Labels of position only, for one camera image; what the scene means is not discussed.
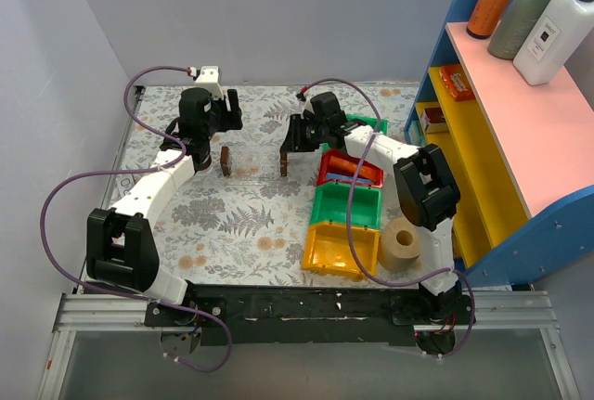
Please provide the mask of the clear glass tray brown handles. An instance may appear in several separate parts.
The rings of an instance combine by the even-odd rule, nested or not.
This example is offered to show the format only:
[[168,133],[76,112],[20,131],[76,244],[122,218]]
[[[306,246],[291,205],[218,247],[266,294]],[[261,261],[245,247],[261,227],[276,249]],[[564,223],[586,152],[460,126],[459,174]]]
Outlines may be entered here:
[[288,174],[288,160],[278,148],[222,146],[220,166],[224,177],[240,180],[276,179]]

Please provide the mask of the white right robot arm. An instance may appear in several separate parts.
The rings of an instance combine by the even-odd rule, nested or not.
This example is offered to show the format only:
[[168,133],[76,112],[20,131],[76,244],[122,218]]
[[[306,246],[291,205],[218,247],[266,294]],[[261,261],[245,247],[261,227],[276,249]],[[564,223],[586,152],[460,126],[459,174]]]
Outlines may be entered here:
[[350,120],[332,92],[312,97],[290,116],[279,152],[311,152],[327,144],[368,162],[392,178],[402,214],[417,232],[423,277],[418,284],[421,315],[431,323],[451,316],[461,297],[453,257],[453,223],[460,190],[444,152],[435,144],[408,145],[360,119]]

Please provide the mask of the clear glass cup brown band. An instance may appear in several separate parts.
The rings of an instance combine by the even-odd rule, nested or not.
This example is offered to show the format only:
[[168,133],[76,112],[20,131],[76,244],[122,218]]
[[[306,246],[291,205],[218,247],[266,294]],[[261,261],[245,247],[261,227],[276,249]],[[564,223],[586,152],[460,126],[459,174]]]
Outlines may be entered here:
[[212,168],[212,159],[211,158],[207,158],[205,161],[198,163],[197,161],[193,160],[193,168],[194,168],[194,173],[204,173],[204,172],[208,172],[211,168]]

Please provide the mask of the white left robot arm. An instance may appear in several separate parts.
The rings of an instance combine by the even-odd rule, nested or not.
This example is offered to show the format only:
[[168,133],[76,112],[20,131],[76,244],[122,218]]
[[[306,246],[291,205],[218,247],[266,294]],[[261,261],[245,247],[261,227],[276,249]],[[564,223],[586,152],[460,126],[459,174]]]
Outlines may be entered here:
[[109,209],[87,218],[86,272],[93,279],[122,286],[166,302],[165,314],[179,326],[198,313],[186,295],[187,282],[160,261],[153,227],[177,190],[212,163],[214,135],[243,126],[238,92],[229,88],[217,98],[206,86],[181,93],[179,116],[166,128],[167,137],[146,174]]

